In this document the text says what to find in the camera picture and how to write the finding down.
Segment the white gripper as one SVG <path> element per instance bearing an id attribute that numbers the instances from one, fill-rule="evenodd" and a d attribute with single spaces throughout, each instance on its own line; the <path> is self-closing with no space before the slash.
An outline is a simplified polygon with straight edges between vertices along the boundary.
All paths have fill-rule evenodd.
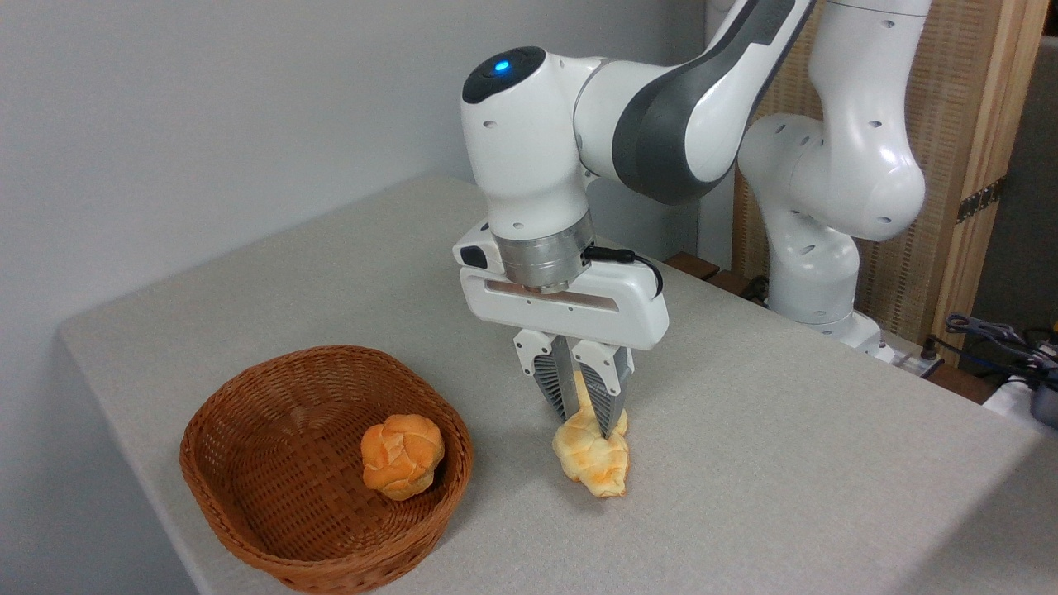
<path id="1" fill-rule="evenodd" d="M 669 326 L 657 274 L 640 262 L 592 262 L 562 293 L 532 293 L 503 275 L 498 245 L 486 226 L 472 227 L 452 249 L 466 304 L 480 320 L 522 329 L 514 338 L 522 369 L 563 422 L 578 411 L 567 336 L 582 339 L 572 355 L 598 429 L 612 437 L 635 369 L 628 347 L 650 350 Z"/>

